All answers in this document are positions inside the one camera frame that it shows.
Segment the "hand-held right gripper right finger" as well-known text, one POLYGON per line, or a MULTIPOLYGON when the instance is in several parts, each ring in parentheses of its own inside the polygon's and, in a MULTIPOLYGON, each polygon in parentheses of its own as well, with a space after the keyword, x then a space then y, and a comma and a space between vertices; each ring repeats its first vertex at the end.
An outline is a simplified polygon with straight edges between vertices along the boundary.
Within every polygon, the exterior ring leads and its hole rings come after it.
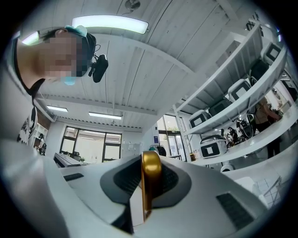
POLYGON ((177 159, 160 157, 179 181, 162 195, 173 206, 154 208, 135 229, 136 238, 246 238, 267 212, 252 192, 226 175, 177 159))

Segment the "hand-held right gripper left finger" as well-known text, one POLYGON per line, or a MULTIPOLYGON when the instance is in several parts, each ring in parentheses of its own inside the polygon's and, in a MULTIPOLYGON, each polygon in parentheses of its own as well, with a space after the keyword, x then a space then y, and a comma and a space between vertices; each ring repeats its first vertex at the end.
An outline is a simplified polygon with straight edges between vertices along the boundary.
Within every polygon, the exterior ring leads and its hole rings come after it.
POLYGON ((33 148, 0 139, 0 179, 43 238, 135 238, 125 169, 140 156, 59 168, 33 148))

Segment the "gold metal clothes hanger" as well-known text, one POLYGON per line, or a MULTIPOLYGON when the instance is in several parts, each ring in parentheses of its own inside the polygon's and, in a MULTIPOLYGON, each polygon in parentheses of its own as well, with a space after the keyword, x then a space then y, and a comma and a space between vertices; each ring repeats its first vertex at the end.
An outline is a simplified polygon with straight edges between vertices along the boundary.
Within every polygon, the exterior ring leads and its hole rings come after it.
POLYGON ((153 199, 162 191, 162 164, 155 151, 144 151, 141 156, 141 189, 143 220, 152 212, 153 199))

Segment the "grey table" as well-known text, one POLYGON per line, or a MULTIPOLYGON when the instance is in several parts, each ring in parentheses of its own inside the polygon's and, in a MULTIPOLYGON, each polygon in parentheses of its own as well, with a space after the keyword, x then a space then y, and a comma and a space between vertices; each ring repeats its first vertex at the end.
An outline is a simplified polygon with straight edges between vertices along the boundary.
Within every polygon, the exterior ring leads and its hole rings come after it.
POLYGON ((83 165, 82 162, 79 162, 68 155, 64 155, 60 153, 54 154, 54 162, 59 168, 76 167, 76 166, 83 165))

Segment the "black-framed window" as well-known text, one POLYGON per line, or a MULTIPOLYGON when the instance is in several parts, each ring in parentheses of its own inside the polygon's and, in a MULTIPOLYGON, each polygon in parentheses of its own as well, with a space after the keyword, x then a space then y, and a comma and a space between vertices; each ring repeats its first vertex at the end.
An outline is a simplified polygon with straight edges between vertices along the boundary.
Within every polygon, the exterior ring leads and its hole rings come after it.
POLYGON ((60 153, 84 163, 102 163, 121 157, 122 135, 67 126, 60 153))

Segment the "glass door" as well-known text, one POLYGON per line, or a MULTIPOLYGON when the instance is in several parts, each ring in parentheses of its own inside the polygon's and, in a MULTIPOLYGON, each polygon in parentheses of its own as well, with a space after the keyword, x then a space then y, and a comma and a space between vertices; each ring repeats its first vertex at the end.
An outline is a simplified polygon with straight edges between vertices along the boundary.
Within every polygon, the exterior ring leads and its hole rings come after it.
POLYGON ((165 114, 157 122, 159 143, 164 147, 167 157, 186 161, 185 149, 176 117, 165 114))

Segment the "long ceiling light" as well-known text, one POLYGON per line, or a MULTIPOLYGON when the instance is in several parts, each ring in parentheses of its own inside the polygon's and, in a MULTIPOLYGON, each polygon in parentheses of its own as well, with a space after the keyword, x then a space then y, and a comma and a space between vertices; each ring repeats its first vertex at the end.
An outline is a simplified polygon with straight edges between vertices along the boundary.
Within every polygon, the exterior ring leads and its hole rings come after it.
POLYGON ((88 112, 88 114, 91 117, 106 118, 106 119, 116 119, 116 120, 121 120, 122 119, 122 116, 110 115, 110 114, 104 114, 104 113, 88 112))
POLYGON ((53 111, 68 112, 68 109, 67 108, 64 108, 64 107, 57 107, 57 106, 49 106, 49 105, 47 105, 47 108, 49 110, 53 110, 53 111))
POLYGON ((36 31, 32 33, 31 35, 27 36, 22 43, 25 45, 33 45, 39 41, 39 32, 36 31))
POLYGON ((142 20, 116 15, 90 15, 73 18, 72 26, 117 28, 145 34, 149 24, 142 20))

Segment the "dark grey device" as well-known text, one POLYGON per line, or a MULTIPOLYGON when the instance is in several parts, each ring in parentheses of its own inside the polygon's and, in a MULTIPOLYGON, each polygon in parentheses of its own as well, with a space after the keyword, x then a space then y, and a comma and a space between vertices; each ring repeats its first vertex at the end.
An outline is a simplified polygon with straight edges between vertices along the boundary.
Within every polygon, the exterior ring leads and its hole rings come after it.
POLYGON ((229 107, 232 104, 232 102, 224 97, 223 99, 219 100, 216 102, 214 105, 212 105, 209 109, 208 112, 211 116, 215 116, 221 111, 223 111, 225 108, 229 107))
POLYGON ((269 69, 269 65, 258 59, 249 70, 249 81, 253 86, 269 69))

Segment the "person's grey printed t-shirt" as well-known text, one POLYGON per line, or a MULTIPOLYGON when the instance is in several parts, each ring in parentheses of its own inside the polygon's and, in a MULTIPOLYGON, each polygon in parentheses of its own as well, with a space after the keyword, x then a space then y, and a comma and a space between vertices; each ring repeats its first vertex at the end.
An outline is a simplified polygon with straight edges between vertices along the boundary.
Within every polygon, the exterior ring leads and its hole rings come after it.
POLYGON ((0 138, 32 147, 38 122, 33 100, 45 80, 38 80, 30 89, 25 86, 17 65, 17 42, 14 36, 0 61, 0 138))

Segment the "white metal shelf rack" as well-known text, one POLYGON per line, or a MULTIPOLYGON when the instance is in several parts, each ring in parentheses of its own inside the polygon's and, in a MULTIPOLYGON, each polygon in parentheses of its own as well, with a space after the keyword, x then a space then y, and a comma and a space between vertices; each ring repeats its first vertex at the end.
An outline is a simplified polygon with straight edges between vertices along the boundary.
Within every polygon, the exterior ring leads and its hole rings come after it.
MULTIPOLYGON (((247 32, 246 37, 240 45, 231 54, 231 56, 214 72, 214 74, 203 83, 192 95, 190 95, 175 112, 179 112, 197 99, 201 105, 200 109, 209 108, 219 99, 225 97, 228 89, 240 80, 241 77, 248 74, 249 69, 256 60, 264 53, 261 36, 260 24, 256 23, 254 27, 247 32)), ((239 99, 227 106, 221 112, 212 116, 205 122, 195 126, 183 133, 187 135, 204 135, 206 133, 217 132, 218 129, 226 127, 238 116, 245 114, 257 102, 276 85, 281 75, 285 72, 287 62, 287 48, 284 46, 278 51, 276 58, 269 66, 269 69, 261 78, 239 99)), ((265 147, 268 143, 282 135, 298 119, 298 104, 295 103, 283 118, 275 123, 272 128, 254 136, 253 138, 229 148, 226 153, 216 157, 210 157, 193 161, 194 165, 205 166, 210 164, 222 163, 237 159, 239 157, 251 154, 265 147)))

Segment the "teal hair clip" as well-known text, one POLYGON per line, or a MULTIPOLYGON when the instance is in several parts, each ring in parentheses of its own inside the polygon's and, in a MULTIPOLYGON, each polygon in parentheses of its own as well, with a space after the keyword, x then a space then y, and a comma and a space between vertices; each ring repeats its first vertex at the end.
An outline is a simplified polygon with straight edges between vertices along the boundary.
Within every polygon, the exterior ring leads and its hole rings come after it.
POLYGON ((66 25, 65 29, 67 29, 69 33, 74 33, 85 38, 87 37, 87 34, 88 34, 87 29, 82 25, 78 25, 77 27, 66 25))

